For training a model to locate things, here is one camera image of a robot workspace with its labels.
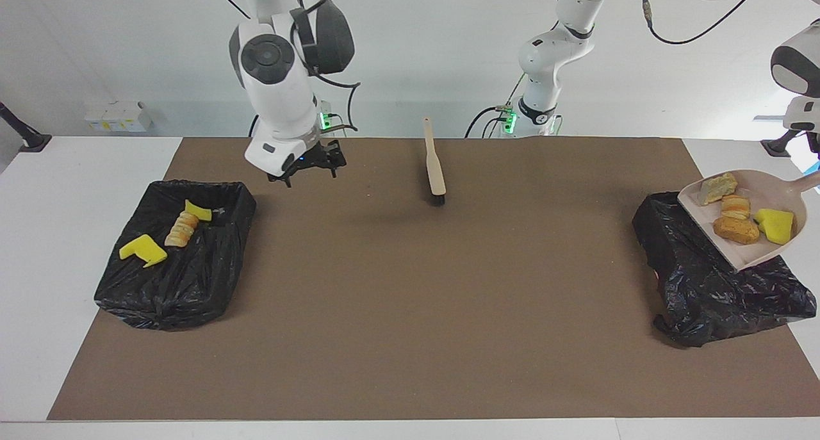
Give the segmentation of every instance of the brown mat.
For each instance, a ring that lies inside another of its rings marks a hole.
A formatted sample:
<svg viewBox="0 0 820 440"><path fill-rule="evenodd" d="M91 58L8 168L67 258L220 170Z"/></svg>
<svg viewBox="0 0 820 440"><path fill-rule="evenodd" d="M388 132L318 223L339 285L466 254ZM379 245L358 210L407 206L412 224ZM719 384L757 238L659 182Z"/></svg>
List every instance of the brown mat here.
<svg viewBox="0 0 820 440"><path fill-rule="evenodd" d="M94 320L50 420L820 416L788 327L682 350L630 219L700 174L680 140L344 140L295 188L246 140L185 139L167 178L258 201L234 300L186 332Z"/></svg>

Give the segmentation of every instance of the black trash bag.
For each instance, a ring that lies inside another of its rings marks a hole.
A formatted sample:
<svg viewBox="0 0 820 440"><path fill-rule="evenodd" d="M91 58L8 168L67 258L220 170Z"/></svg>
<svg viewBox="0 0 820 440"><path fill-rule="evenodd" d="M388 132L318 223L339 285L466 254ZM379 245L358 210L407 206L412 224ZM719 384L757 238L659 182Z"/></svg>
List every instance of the black trash bag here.
<svg viewBox="0 0 820 440"><path fill-rule="evenodd" d="M658 274L666 314L654 326L675 343L700 347L811 318L817 300L780 256L733 271L677 201L677 192L649 195L632 226Z"/></svg>
<svg viewBox="0 0 820 440"><path fill-rule="evenodd" d="M185 199L217 209L213 221L200 222L187 247L164 247ZM231 302L255 211L243 183L152 183L114 245L94 301L138 329L189 329L214 320ZM120 248L143 234L168 259L149 268L137 256L120 260Z"/></svg>

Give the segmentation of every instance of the yellow foam piece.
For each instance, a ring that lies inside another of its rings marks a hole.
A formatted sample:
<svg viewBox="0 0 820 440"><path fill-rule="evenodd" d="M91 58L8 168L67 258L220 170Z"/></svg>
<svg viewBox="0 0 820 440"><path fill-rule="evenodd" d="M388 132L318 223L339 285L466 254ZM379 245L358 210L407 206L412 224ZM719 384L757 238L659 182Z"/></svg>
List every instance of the yellow foam piece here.
<svg viewBox="0 0 820 440"><path fill-rule="evenodd" d="M157 265L163 260L168 259L168 253L148 235L140 235L132 241L129 241L125 247L120 248L120 259L126 259L132 256L132 254L136 254L138 258L146 262L143 268Z"/></svg>
<svg viewBox="0 0 820 440"><path fill-rule="evenodd" d="M213 213L210 209L200 208L199 206L196 206L196 204L191 203L190 200L185 201L185 211L191 213L191 215L196 216L197 219L200 221L205 221L206 223L209 223L211 218L213 218Z"/></svg>
<svg viewBox="0 0 820 440"><path fill-rule="evenodd" d="M755 213L755 221L758 223L760 231L766 234L768 241L785 245L791 240L793 213L777 209L759 209Z"/></svg>

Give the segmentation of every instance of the pink dustpan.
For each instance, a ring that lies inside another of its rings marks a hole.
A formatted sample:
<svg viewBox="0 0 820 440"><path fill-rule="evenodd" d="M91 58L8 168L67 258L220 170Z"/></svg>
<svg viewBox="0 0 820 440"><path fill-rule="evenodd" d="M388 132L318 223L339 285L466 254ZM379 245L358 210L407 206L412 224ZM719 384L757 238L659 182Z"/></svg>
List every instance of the pink dustpan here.
<svg viewBox="0 0 820 440"><path fill-rule="evenodd" d="M694 219L695 223L703 230L703 232L712 241L712 244L720 250L723 257L729 261L729 264L735 270L744 270L744 268L758 265L761 262L771 259L777 254L781 254L797 236L802 232L806 225L806 204L803 202L802 193L816 186L820 186L820 171L812 172L805 177L796 181L784 181L779 177L774 177L762 171L755 171L752 169L741 169L738 171L730 171L737 179L737 190L735 194L746 197L750 200L752 206L752 215L758 209L779 209L782 211L790 211L794 213L794 223L791 227L792 238L785 245L777 245L771 243L766 239L766 236L760 235L760 240L752 245L741 245L734 241L729 241L720 236L715 235L712 223L715 219L720 217L720 201L717 203L700 206L698 204L698 194L700 193L700 185L703 181L711 179L716 175L710 175L686 186L677 197L680 204L685 207L686 211Z"/></svg>

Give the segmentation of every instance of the white table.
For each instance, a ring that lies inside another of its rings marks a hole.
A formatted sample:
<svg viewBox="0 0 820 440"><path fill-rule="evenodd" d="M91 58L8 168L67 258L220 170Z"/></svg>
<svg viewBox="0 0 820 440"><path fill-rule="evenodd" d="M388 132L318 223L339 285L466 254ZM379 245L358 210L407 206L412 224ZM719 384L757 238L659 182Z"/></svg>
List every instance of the white table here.
<svg viewBox="0 0 820 440"><path fill-rule="evenodd" d="M111 247L147 184L165 175L179 142L55 137L44 152L20 154L0 174L0 439L726 440L820 435L820 418L45 422L97 312L92 298ZM770 158L756 142L685 144L705 175L755 168L787 179L800 176L788 159ZM97 205L100 195L105 195L104 208ZM808 192L805 200L809 213L820 215L820 195ZM820 222L815 221L820 219L809 218L805 232L783 257L803 284L820 292L820 263L814 251ZM790 327L815 373L820 373L820 321Z"/></svg>

